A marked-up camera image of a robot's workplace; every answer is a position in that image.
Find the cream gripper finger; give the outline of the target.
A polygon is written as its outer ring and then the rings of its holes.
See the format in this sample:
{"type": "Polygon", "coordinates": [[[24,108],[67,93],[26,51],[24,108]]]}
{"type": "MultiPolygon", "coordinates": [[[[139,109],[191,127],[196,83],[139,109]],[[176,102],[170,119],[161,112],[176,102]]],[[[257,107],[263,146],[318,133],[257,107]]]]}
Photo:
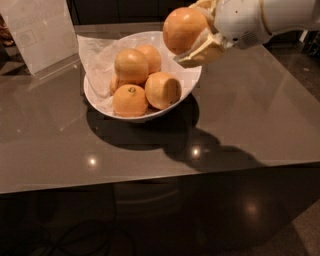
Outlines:
{"type": "Polygon", "coordinates": [[[174,60],[184,68],[194,68],[219,59],[229,48],[230,43],[224,36],[204,29],[191,48],[175,56],[174,60]]]}
{"type": "Polygon", "coordinates": [[[197,9],[206,17],[206,20],[214,33],[217,32],[214,21],[218,3],[219,0],[197,0],[190,5],[190,8],[197,9]]]}

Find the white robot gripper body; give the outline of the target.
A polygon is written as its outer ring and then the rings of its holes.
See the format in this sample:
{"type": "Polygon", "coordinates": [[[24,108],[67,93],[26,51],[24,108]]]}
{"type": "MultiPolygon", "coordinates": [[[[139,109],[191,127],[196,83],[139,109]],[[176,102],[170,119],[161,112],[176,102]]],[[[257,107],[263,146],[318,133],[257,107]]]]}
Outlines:
{"type": "Polygon", "coordinates": [[[239,49],[261,45],[271,39],[264,0],[219,0],[214,26],[229,44],[239,49]]]}

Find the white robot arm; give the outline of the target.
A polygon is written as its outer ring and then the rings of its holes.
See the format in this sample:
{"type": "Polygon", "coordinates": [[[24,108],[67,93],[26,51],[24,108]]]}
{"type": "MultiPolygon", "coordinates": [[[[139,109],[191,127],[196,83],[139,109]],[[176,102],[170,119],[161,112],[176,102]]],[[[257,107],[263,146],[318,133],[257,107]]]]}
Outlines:
{"type": "Polygon", "coordinates": [[[215,61],[230,48],[248,49],[294,30],[320,30],[320,0],[198,0],[191,8],[209,20],[189,50],[174,60],[184,68],[215,61]]]}

